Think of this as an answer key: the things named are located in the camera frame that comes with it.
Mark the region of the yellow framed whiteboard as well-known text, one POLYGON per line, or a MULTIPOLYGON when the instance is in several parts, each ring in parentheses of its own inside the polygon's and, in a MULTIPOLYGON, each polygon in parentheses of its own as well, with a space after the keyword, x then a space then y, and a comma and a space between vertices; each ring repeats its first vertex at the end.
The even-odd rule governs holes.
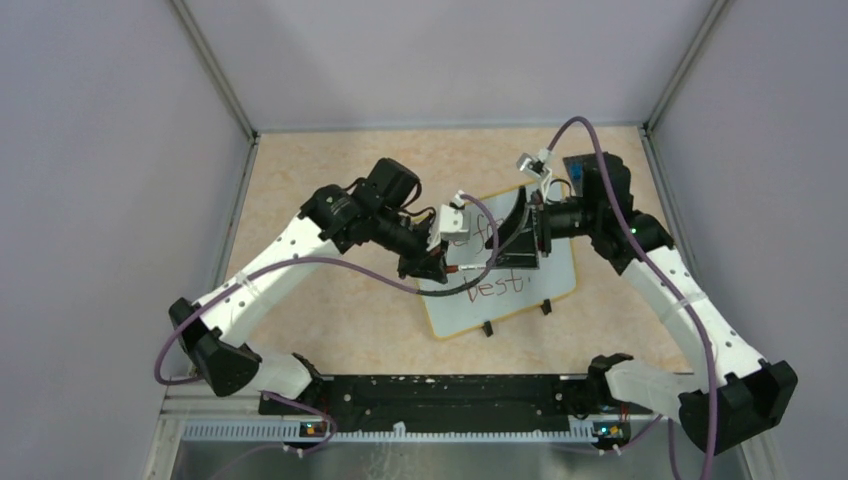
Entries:
MULTIPOLYGON (((535 185, 528 183, 512 190, 488 195, 481 199, 500 225, 512 209, 519 188, 527 186, 531 197, 535 185)), ((465 241, 451 242, 446 260, 449 265, 482 265, 491 256, 484 243, 492 227, 476 205, 467 203, 470 236, 465 241)), ((415 280, 422 290, 444 290, 473 280, 481 270, 466 270, 448 275, 447 284, 415 280)), ((486 322, 505 319, 522 311, 540 310, 546 300, 557 301, 576 290, 577 269, 570 239, 552 242, 552 253, 540 258, 537 269, 493 269, 476 286, 447 297, 423 297, 433 335, 446 339, 481 328, 486 322)))

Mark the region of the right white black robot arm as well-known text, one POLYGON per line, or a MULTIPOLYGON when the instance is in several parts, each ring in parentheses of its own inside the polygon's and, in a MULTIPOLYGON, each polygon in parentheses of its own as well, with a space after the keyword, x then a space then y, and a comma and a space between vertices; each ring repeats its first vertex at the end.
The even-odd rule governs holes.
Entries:
POLYGON ((629 354, 599 355, 588 368, 586 397, 600 412, 635 404, 677 423, 708 455, 722 453, 777 426, 797 386, 785 361, 770 362, 743 340, 685 266, 654 216, 638 210, 632 175, 612 154, 564 159, 570 192, 549 194, 550 152, 523 154, 517 169, 536 182, 522 191, 488 248, 500 268, 536 268, 559 239, 585 236, 647 302, 692 368, 673 374, 629 354))

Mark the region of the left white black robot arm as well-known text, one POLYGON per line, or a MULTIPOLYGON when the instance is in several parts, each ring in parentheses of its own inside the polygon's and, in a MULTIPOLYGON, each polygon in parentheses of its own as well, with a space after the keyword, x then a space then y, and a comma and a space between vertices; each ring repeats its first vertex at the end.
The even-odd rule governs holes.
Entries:
POLYGON ((173 332, 162 347, 177 346, 188 357, 194 375, 182 384, 202 382, 217 397, 243 391, 270 390, 297 413, 319 404, 321 393, 310 364, 295 353, 264 354, 249 344, 263 318, 317 268, 334 265, 349 270, 344 254, 373 243, 397 257, 397 274, 387 278, 359 271, 399 290, 419 294, 404 284, 412 277, 444 284, 449 233, 462 226, 467 195, 412 213, 422 182, 391 158, 379 159, 369 174, 348 185, 317 188, 286 227, 242 269, 195 300, 177 298, 167 315, 173 332))

